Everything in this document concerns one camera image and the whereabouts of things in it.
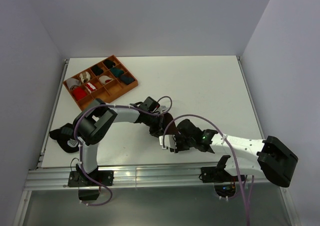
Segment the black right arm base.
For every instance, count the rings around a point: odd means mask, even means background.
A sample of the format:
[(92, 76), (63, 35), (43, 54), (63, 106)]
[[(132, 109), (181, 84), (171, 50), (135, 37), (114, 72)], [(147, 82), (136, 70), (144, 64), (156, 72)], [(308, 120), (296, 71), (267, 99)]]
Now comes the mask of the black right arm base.
[(202, 167), (199, 179), (202, 183), (214, 183), (214, 189), (218, 196), (227, 198), (235, 196), (237, 176), (232, 176), (217, 167)]

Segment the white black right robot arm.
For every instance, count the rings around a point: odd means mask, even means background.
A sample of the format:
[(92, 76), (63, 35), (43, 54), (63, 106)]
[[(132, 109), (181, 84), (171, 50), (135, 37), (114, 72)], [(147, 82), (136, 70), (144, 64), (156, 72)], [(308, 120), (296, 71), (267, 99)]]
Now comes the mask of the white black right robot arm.
[(181, 121), (176, 132), (165, 134), (162, 147), (178, 153), (195, 148), (200, 152), (219, 154), (215, 166), (201, 169), (201, 180), (207, 182), (232, 182), (245, 176), (264, 176), (269, 182), (289, 187), (298, 157), (278, 138), (246, 139), (220, 135), (212, 129), (201, 130), (190, 120)]

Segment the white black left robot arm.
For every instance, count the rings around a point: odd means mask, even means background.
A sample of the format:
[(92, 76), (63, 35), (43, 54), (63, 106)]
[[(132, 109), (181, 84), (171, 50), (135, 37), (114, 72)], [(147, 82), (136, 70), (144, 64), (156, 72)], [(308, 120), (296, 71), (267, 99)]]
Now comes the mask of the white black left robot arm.
[(142, 123), (150, 135), (163, 134), (165, 114), (170, 110), (147, 97), (144, 102), (129, 105), (111, 105), (100, 98), (94, 99), (73, 121), (74, 138), (79, 142), (80, 160), (76, 165), (79, 179), (85, 185), (101, 182), (97, 154), (98, 144), (114, 123)]

